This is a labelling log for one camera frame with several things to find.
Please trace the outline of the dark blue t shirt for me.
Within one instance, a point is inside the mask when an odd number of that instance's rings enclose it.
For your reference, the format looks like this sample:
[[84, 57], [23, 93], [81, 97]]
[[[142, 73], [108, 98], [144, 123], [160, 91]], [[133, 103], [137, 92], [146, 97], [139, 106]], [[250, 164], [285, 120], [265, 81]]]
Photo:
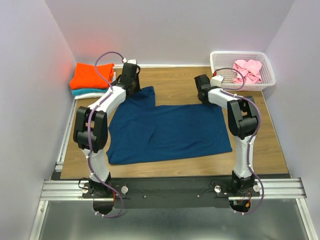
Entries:
[[221, 107], [159, 105], [152, 86], [133, 94], [109, 125], [111, 165], [196, 158], [232, 151]]

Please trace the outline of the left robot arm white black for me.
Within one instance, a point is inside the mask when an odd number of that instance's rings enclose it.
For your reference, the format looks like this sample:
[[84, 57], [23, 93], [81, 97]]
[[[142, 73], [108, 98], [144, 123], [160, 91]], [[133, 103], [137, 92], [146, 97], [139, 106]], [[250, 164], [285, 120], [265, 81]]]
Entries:
[[125, 62], [111, 88], [90, 106], [80, 106], [76, 111], [73, 141], [87, 160], [90, 175], [82, 192], [90, 197], [104, 198], [112, 191], [108, 183], [111, 175], [104, 153], [109, 136], [108, 117], [129, 96], [141, 90], [140, 70], [135, 59]]

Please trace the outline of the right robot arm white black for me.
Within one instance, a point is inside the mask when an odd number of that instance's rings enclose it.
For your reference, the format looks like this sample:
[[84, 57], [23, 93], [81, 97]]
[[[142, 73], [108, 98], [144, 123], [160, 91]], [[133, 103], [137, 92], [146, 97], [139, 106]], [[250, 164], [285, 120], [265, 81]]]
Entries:
[[227, 110], [227, 123], [235, 138], [236, 159], [231, 174], [230, 191], [241, 196], [255, 185], [253, 148], [261, 127], [261, 114], [253, 97], [239, 96], [211, 84], [206, 74], [194, 78], [197, 97], [203, 104]]

